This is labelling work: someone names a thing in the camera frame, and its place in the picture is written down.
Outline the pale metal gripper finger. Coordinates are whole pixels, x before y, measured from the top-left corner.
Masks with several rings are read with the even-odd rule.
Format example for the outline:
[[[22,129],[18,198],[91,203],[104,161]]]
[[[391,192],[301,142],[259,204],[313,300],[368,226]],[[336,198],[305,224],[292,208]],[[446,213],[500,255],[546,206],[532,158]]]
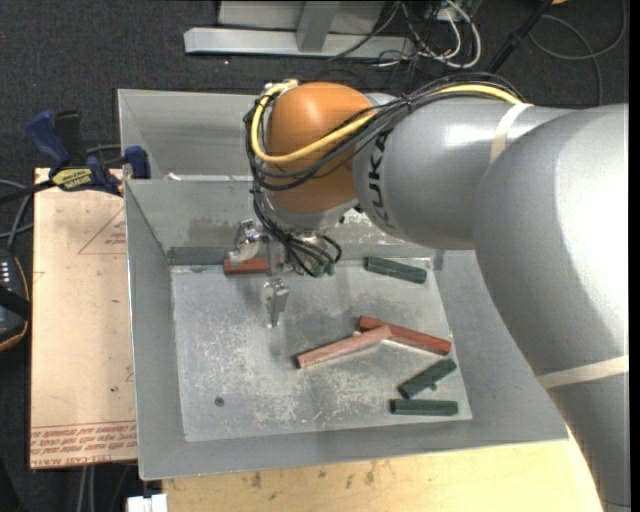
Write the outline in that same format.
[[[260,249],[261,233],[252,219],[239,223],[228,260],[232,266],[239,266],[254,258]]]
[[[261,291],[261,300],[267,310],[267,326],[275,328],[286,310],[290,289],[286,283],[275,278],[266,282]]]

